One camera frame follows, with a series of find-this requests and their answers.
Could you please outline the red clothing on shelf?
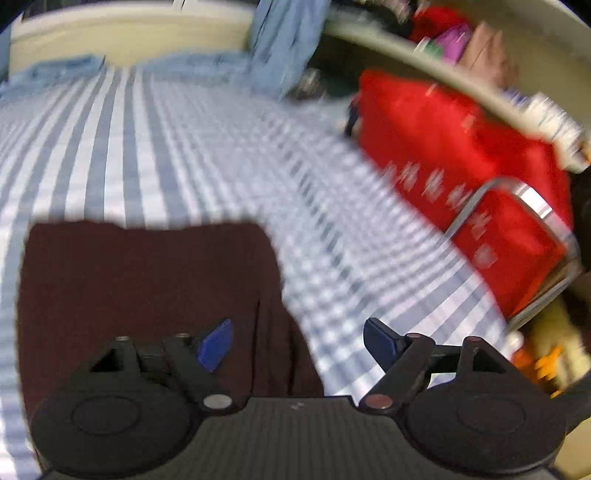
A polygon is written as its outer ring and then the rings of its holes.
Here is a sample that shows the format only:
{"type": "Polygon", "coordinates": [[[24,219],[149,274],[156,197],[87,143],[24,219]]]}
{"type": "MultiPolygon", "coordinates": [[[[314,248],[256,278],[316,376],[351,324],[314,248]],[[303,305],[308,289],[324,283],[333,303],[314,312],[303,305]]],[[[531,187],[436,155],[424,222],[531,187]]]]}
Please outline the red clothing on shelf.
{"type": "Polygon", "coordinates": [[[448,6],[429,6],[412,17],[408,39],[419,43],[424,38],[436,38],[451,28],[469,23],[468,17],[459,10],[448,6]]]}

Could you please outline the white curved shelf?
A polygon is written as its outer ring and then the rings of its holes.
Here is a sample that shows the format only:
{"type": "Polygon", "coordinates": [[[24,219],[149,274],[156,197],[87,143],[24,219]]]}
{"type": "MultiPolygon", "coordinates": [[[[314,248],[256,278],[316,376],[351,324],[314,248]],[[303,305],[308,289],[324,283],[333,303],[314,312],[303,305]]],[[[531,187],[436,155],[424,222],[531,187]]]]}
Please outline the white curved shelf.
{"type": "Polygon", "coordinates": [[[441,58],[437,38],[419,43],[334,9],[327,35],[376,51],[475,99],[515,129],[553,143],[561,168],[590,166],[590,27],[560,1],[431,1],[468,17],[460,60],[441,58]]]}

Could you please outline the blue white checked bedsheet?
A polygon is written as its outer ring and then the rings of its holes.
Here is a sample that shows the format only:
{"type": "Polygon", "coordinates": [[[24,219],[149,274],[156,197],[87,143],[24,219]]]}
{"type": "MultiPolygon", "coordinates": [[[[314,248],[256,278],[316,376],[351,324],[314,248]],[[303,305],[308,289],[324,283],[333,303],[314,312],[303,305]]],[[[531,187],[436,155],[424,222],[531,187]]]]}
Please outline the blue white checked bedsheet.
{"type": "Polygon", "coordinates": [[[25,426],[15,302],[36,220],[180,227],[252,220],[331,394],[380,378],[363,324],[512,353],[464,257],[322,118],[235,90],[129,68],[1,90],[1,475],[39,471],[25,426]]]}

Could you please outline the dark maroon printed shirt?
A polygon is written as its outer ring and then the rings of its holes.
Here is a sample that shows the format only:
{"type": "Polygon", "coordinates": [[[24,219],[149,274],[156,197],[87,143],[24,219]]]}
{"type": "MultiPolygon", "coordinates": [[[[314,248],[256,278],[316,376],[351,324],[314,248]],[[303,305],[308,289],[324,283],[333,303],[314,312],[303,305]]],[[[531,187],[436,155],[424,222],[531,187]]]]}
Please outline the dark maroon printed shirt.
{"type": "Polygon", "coordinates": [[[35,225],[17,301],[25,410],[33,413],[118,336],[156,344],[225,319],[232,346],[215,376],[233,397],[322,396],[281,287],[270,238],[253,223],[169,231],[88,221],[35,225]]]}

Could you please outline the grey metal chair frame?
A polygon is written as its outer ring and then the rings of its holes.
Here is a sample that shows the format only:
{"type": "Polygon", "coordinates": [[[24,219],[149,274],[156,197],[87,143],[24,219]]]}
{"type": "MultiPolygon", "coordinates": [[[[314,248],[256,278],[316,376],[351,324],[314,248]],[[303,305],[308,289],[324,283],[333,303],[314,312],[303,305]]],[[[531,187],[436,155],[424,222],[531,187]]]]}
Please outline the grey metal chair frame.
{"type": "Polygon", "coordinates": [[[551,277],[533,300],[507,319],[506,333],[517,331],[538,315],[545,307],[562,294],[582,273],[583,265],[579,244],[572,230],[546,200],[527,183],[509,177],[497,177],[481,186],[467,201],[460,213],[444,232],[451,240],[469,220],[485,195],[493,190],[504,192],[517,201],[537,224],[564,250],[564,261],[559,273],[551,277]]]}

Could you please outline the red fabric tote bag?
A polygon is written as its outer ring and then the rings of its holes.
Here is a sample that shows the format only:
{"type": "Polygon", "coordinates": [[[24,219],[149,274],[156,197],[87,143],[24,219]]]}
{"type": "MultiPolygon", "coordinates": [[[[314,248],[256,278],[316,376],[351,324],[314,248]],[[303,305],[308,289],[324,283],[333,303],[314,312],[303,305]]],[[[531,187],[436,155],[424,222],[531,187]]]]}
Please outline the red fabric tote bag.
{"type": "MultiPolygon", "coordinates": [[[[573,225],[568,175],[558,167],[552,144],[487,119],[471,98],[435,83],[367,70],[359,87],[360,146],[441,231],[478,188],[497,178],[526,183],[566,226],[573,225]]],[[[453,241],[505,316],[533,299],[566,252],[500,191],[484,195],[453,241]]]]}

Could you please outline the right blue curtain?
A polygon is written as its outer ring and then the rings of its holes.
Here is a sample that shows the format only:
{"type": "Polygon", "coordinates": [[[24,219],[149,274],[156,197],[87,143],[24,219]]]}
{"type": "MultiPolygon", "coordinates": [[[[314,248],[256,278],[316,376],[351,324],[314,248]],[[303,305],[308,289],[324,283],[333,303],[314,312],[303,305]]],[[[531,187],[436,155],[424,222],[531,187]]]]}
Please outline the right blue curtain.
{"type": "Polygon", "coordinates": [[[297,87],[329,15],[329,1],[260,1],[245,51],[181,52],[137,65],[144,73],[228,85],[273,98],[297,87]]]}

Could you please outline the pink handbag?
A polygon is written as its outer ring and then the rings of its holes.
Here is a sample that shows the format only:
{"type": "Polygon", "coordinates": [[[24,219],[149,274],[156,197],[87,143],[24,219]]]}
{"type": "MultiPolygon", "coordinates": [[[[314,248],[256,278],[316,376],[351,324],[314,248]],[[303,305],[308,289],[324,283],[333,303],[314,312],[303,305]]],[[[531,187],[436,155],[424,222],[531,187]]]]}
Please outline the pink handbag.
{"type": "Polygon", "coordinates": [[[468,24],[452,27],[435,39],[441,49],[441,58],[449,64],[456,64],[462,57],[472,37],[472,30],[468,24]]]}

